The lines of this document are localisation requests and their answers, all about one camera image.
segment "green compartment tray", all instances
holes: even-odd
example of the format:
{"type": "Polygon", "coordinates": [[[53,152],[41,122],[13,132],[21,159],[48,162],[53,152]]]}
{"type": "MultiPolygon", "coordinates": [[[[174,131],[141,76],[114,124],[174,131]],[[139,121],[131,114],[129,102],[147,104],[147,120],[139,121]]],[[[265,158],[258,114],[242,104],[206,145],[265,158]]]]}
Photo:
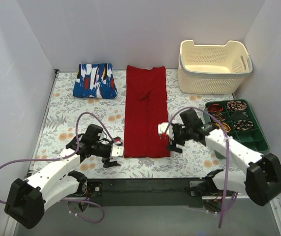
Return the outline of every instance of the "green compartment tray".
{"type": "MultiPolygon", "coordinates": [[[[224,122],[226,124],[228,124],[231,128],[231,131],[228,132],[229,136],[232,136],[234,140],[242,143],[244,146],[246,146],[254,151],[258,151],[264,155],[269,153],[268,142],[264,136],[264,133],[263,133],[259,123],[257,122],[254,112],[252,111],[249,103],[246,100],[236,99],[236,100],[207,102],[205,104],[205,111],[207,111],[208,107],[210,107],[214,104],[219,104],[223,107],[223,111],[221,113],[225,116],[224,122]],[[231,116],[234,112],[230,112],[227,110],[226,104],[229,101],[242,101],[247,104],[247,108],[246,108],[246,110],[244,110],[244,112],[246,112],[246,114],[248,115],[247,120],[250,120],[253,122],[253,124],[254,124],[253,130],[241,131],[241,130],[237,130],[234,128],[233,122],[236,122],[237,120],[231,118],[231,116]]],[[[208,116],[207,114],[204,114],[204,119],[205,119],[205,122],[212,121],[210,116],[208,116]]],[[[220,153],[218,153],[217,151],[215,151],[215,154],[218,159],[225,159],[225,157],[223,155],[221,155],[220,153]]]]}

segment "red cloth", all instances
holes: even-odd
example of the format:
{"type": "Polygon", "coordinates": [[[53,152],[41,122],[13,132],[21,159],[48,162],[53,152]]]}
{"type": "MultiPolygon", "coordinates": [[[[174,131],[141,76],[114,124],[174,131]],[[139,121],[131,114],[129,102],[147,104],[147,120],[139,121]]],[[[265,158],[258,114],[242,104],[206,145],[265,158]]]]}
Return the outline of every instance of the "red cloth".
{"type": "Polygon", "coordinates": [[[158,124],[168,121],[165,67],[151,70],[127,67],[125,157],[168,157],[168,140],[158,124]]]}

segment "blue patterned cloth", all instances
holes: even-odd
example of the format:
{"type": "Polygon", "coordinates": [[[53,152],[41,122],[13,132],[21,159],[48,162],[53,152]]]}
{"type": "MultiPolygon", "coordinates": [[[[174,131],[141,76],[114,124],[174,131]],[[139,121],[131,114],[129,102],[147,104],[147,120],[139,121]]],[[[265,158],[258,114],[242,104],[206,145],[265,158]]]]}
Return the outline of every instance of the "blue patterned cloth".
{"type": "Polygon", "coordinates": [[[80,64],[73,96],[81,98],[116,98],[112,64],[80,64]]]}

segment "white backdrop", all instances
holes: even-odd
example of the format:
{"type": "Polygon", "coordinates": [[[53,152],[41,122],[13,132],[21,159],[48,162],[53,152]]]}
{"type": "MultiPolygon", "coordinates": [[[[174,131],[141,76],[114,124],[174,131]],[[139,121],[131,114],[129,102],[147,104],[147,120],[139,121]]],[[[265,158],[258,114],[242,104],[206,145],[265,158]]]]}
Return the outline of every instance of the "white backdrop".
{"type": "MultiPolygon", "coordinates": [[[[32,158],[54,71],[15,0],[0,1],[0,165],[32,158]]],[[[0,171],[0,199],[29,163],[0,171]]],[[[0,235],[8,221],[0,204],[0,235]]]]}
{"type": "Polygon", "coordinates": [[[281,1],[264,3],[244,39],[254,73],[238,90],[264,130],[271,152],[281,162],[281,1]]]}
{"type": "Polygon", "coordinates": [[[242,41],[264,0],[18,0],[55,69],[177,68],[180,43],[242,41]]]}

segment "floral mat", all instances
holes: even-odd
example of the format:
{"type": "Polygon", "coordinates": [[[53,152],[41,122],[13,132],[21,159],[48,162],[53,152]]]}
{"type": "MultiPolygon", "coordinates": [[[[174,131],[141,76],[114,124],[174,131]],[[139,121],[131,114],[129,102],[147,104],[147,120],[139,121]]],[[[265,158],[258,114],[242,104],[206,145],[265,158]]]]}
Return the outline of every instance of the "floral mat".
{"type": "MultiPolygon", "coordinates": [[[[115,99],[79,99],[72,96],[76,73],[60,73],[53,91],[45,127],[42,132],[37,158],[55,158],[74,137],[75,123],[82,112],[92,112],[106,125],[113,137],[124,137],[126,71],[113,71],[118,96],[115,99]]],[[[206,102],[233,99],[228,95],[194,95],[179,89],[177,70],[166,70],[168,113],[171,117],[180,108],[195,106],[203,109],[206,102]]],[[[98,124],[93,117],[86,115],[79,123],[79,133],[84,133],[89,124],[98,124]]],[[[215,157],[214,151],[188,141],[183,154],[171,153],[166,158],[116,158],[119,167],[103,168],[100,157],[91,156],[76,170],[88,178],[178,178],[204,177],[211,170],[225,168],[225,160],[215,157]]],[[[34,162],[31,172],[39,171],[48,162],[34,162]]],[[[231,172],[240,172],[233,164],[231,172]]]]}

